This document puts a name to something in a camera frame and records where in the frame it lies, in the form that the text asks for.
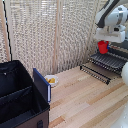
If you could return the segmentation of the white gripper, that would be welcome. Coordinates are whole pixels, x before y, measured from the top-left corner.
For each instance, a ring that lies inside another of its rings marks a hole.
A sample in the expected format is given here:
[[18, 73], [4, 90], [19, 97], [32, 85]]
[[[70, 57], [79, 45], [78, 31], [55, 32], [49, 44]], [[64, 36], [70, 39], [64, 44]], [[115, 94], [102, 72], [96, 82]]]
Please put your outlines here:
[[97, 28], [95, 38], [97, 40], [122, 43], [125, 40], [125, 31], [109, 32], [105, 28]]

